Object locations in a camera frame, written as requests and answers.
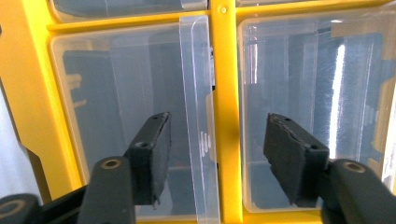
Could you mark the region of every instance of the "plastic drawer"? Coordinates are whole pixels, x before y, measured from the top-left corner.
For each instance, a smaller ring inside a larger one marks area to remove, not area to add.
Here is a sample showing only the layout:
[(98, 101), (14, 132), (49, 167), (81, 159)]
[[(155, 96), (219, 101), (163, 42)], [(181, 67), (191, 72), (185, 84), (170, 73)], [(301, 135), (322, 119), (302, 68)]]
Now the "plastic drawer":
[(51, 0), (54, 15), (64, 22), (207, 9), (205, 0)]
[(207, 16), (179, 23), (65, 35), (51, 51), (79, 162), (88, 172), (122, 155), (145, 120), (171, 113), (161, 203), (139, 219), (219, 222)]
[(300, 123), (332, 159), (373, 168), (393, 189), (396, 147), (394, 11), (249, 19), (238, 28), (244, 204), (293, 209), (262, 147), (268, 113)]

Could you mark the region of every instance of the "storage bin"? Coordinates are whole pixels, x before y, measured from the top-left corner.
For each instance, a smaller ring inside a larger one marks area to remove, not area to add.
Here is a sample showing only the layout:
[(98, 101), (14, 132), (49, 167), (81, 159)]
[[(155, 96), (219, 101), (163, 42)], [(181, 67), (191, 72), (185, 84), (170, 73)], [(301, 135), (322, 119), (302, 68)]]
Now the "storage bin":
[(205, 0), (51, 0), (52, 13), (63, 22), (207, 9)]
[(167, 183), (139, 219), (219, 222), (207, 16), (55, 37), (59, 85), (80, 166), (122, 155), (148, 117), (171, 113)]
[(244, 205), (293, 209), (263, 156), (266, 117), (294, 119), (332, 159), (393, 189), (396, 15), (385, 9), (249, 19), (238, 28)]

